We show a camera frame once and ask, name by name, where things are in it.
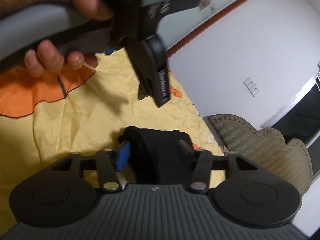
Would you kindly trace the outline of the black garment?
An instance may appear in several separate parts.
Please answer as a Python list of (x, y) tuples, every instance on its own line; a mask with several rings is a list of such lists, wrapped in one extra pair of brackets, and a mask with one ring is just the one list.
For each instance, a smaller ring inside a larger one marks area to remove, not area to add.
[(193, 173), (184, 167), (178, 156), (179, 140), (192, 147), (189, 135), (179, 130), (160, 131), (129, 126), (118, 138), (119, 143), (130, 143), (127, 165), (132, 169), (137, 184), (186, 186)]

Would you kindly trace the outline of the frosted glass door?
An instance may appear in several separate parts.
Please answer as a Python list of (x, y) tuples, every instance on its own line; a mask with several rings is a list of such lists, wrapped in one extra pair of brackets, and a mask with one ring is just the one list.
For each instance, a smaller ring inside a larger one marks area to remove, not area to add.
[(165, 47), (169, 49), (203, 22), (235, 1), (201, 0), (199, 5), (193, 9), (176, 12), (163, 18), (158, 26), (158, 35), (162, 38)]

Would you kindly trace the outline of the brown pillow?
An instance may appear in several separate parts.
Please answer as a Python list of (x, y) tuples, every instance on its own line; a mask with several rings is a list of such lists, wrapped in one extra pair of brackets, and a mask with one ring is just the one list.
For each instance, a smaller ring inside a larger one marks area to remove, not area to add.
[(224, 155), (227, 155), (230, 152), (229, 148), (226, 146), (220, 146), (220, 149)]

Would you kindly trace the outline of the yellow carrot print blanket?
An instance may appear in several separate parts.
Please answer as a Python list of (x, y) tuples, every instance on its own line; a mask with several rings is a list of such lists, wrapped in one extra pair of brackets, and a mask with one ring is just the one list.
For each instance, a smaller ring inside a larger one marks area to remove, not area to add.
[(16, 220), (9, 195), (20, 182), (71, 152), (114, 148), (129, 126), (185, 132), (193, 148), (221, 155), (182, 85), (169, 74), (171, 99), (138, 100), (138, 79), (125, 51), (98, 55), (98, 67), (31, 77), (21, 67), (1, 74), (1, 233)]

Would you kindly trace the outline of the olive cloud shaped headboard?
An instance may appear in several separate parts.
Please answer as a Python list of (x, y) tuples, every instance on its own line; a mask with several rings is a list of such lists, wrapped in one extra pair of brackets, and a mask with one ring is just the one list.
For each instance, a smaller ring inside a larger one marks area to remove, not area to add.
[(257, 130), (245, 119), (231, 114), (204, 118), (219, 146), (229, 148), (270, 172), (287, 180), (301, 196), (312, 182), (312, 163), (305, 144), (299, 139), (286, 141), (275, 128)]

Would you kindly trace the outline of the white double wall socket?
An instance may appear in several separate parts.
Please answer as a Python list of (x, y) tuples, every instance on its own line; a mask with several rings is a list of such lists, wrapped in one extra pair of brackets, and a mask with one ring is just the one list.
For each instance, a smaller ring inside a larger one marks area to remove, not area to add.
[(260, 92), (259, 88), (257, 87), (257, 85), (255, 84), (255, 82), (251, 77), (247, 78), (244, 81), (244, 85), (246, 86), (246, 88), (249, 90), (249, 92), (253, 97), (257, 96), (257, 94)]

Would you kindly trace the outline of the dark window with white frame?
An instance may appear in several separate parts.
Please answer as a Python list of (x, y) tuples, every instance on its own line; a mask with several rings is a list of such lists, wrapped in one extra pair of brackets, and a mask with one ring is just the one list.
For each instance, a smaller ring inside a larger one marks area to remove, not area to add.
[(304, 142), (311, 158), (313, 179), (319, 177), (319, 72), (261, 128), (277, 129), (286, 141), (296, 138)]

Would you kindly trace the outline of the red brown door frame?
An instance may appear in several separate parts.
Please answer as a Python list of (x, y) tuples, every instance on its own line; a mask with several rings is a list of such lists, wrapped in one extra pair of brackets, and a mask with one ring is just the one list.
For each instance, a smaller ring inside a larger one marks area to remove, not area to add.
[(177, 53), (179, 50), (181, 50), (185, 45), (190, 43), (192, 40), (194, 40), (196, 37), (198, 37), (200, 34), (202, 34), (205, 30), (207, 30), (209, 27), (211, 27), (213, 24), (215, 24), (217, 21), (221, 20), (223, 17), (227, 16), (229, 13), (243, 5), (249, 0), (235, 0), (231, 4), (227, 5), (223, 9), (219, 10), (217, 13), (215, 13), (213, 16), (210, 16), (207, 20), (204, 20), (201, 24), (199, 24), (196, 28), (194, 28), (192, 31), (184, 35), (180, 40), (178, 40), (174, 45), (172, 45), (168, 50), (167, 54), (168, 57), (171, 57), (175, 53)]

